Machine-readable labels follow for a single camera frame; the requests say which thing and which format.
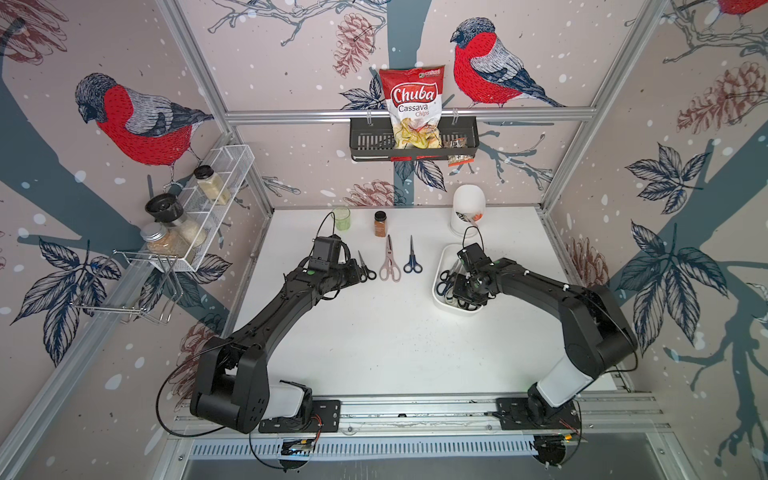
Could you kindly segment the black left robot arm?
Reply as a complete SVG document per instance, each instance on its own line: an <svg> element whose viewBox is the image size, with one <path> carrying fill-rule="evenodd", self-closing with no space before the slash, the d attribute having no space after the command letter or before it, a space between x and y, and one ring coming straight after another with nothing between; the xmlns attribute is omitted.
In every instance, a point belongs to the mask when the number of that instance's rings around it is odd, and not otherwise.
<svg viewBox="0 0 768 480"><path fill-rule="evenodd" d="M284 276L278 293L249 323L200 352L190 413L240 433L267 418L271 391L268 362L295 323L331 292L356 285L356 260L321 270L299 266Z"/></svg>

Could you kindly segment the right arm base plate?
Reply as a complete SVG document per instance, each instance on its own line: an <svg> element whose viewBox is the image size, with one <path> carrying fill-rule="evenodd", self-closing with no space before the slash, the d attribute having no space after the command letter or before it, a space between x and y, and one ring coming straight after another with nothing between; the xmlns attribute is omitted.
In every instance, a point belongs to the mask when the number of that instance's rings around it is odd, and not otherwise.
<svg viewBox="0 0 768 480"><path fill-rule="evenodd" d="M505 431L522 430L572 430L582 426L575 403L570 401L560 407L525 396L501 397L495 400L496 410L491 415L498 419Z"/></svg>

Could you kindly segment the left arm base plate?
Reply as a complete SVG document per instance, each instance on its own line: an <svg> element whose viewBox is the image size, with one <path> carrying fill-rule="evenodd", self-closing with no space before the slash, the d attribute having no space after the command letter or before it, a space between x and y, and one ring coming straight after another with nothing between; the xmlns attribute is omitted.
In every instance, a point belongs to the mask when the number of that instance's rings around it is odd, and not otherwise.
<svg viewBox="0 0 768 480"><path fill-rule="evenodd" d="M340 400L313 400L311 406L302 405L293 417L263 419L258 426L258 432L335 433L339 428L340 410Z"/></svg>

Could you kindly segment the pink kitchen scissors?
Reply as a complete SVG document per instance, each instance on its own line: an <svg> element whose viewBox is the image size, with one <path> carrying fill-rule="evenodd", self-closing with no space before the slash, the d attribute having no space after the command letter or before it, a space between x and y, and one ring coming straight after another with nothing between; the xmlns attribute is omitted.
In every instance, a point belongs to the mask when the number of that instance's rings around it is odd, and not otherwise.
<svg viewBox="0 0 768 480"><path fill-rule="evenodd" d="M382 266L379 269L379 278L382 281L391 280L393 282L399 282L402 278L402 272L394 259L394 252L392 246L391 236L386 236L385 241L385 256Z"/></svg>

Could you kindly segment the black handled scissors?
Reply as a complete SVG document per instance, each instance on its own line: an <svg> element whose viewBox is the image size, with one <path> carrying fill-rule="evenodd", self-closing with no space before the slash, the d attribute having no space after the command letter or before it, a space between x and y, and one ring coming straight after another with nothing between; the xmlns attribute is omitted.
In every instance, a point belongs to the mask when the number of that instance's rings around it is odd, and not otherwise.
<svg viewBox="0 0 768 480"><path fill-rule="evenodd" d="M365 283L369 280L376 280L377 273L366 265L361 252L358 252L358 258L360 266L360 282Z"/></svg>

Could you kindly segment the blue handled scissors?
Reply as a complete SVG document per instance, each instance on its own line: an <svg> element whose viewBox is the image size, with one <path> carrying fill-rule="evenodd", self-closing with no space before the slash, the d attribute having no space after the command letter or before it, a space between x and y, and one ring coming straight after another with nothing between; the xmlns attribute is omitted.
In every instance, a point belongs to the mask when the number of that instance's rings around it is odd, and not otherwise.
<svg viewBox="0 0 768 480"><path fill-rule="evenodd" d="M406 274L421 274L423 272L422 265L417 261L413 236L410 236L409 241L409 257L408 261L403 266L403 272Z"/></svg>

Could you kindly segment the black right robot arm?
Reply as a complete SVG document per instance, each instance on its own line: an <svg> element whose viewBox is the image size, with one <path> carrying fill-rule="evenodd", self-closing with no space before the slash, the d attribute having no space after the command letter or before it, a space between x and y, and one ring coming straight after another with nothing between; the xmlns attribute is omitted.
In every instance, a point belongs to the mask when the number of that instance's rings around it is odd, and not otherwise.
<svg viewBox="0 0 768 480"><path fill-rule="evenodd" d="M491 260L477 244L461 249L467 273L454 296L484 306L499 295L516 297L560 322L564 356L527 391L527 412L543 425L610 368L637 352L639 342L615 296L604 285L571 286L535 273L514 260Z"/></svg>

